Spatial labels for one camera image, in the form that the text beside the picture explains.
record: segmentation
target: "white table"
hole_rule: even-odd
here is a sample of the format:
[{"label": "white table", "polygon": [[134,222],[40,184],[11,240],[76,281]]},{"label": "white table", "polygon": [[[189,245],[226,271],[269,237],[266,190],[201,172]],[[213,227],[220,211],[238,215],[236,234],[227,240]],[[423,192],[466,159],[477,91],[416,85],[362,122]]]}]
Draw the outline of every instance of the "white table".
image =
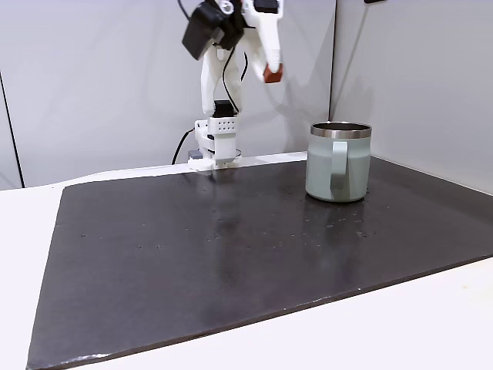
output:
[{"label": "white table", "polygon": [[[244,165],[305,159],[305,153],[290,153],[245,159]],[[186,164],[122,170],[0,192],[0,368],[25,368],[63,188],[89,181],[184,172],[190,172]],[[85,368],[491,369],[492,335],[493,261],[486,260]]]}]

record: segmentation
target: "white wall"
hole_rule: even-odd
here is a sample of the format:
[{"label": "white wall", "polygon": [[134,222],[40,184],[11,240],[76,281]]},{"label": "white wall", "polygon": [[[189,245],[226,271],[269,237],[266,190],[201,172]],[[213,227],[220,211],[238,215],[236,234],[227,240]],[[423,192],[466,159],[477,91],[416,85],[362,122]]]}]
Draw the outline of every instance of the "white wall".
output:
[{"label": "white wall", "polygon": [[[184,1],[189,12],[198,3]],[[309,125],[327,118],[334,7],[286,1],[284,81],[265,86],[252,71],[244,81],[244,156],[305,150]],[[185,27],[174,0],[0,0],[0,68],[26,185],[170,163],[203,118]],[[190,149],[192,137],[180,161]]]},{"label": "white wall", "polygon": [[19,187],[21,187],[21,180],[18,174],[17,162],[15,161],[14,145],[10,126],[8,125],[3,90],[0,86],[0,190],[17,189]]},{"label": "white wall", "polygon": [[492,17],[488,0],[338,0],[331,118],[371,124],[377,156],[493,193]]}]

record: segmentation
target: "mug handle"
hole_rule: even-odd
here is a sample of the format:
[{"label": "mug handle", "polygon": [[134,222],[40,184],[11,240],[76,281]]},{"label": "mug handle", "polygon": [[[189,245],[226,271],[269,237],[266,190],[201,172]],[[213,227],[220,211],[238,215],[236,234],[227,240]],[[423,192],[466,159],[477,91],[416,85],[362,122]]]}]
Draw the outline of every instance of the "mug handle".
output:
[{"label": "mug handle", "polygon": [[332,144],[332,174],[330,187],[336,190],[344,188],[347,171],[347,143],[334,142]]}]

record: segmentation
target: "dark tabletop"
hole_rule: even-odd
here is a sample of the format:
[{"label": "dark tabletop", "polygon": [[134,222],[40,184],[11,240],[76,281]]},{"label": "dark tabletop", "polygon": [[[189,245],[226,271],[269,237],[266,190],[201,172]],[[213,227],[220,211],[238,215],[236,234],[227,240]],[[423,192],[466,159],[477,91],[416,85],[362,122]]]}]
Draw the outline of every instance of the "dark tabletop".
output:
[{"label": "dark tabletop", "polygon": [[131,355],[493,254],[493,197],[372,159],[364,200],[324,203],[305,194],[305,168],[67,187],[28,368]]}]

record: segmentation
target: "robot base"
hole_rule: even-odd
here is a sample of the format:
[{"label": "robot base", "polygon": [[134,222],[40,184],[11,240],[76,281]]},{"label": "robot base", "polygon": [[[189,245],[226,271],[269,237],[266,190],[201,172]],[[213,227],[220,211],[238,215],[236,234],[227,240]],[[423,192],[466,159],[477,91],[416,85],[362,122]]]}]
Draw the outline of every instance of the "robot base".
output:
[{"label": "robot base", "polygon": [[221,170],[223,168],[237,168],[240,166],[242,156],[237,156],[232,162],[216,162],[212,158],[202,158],[201,160],[188,159],[190,169],[195,171]]}]

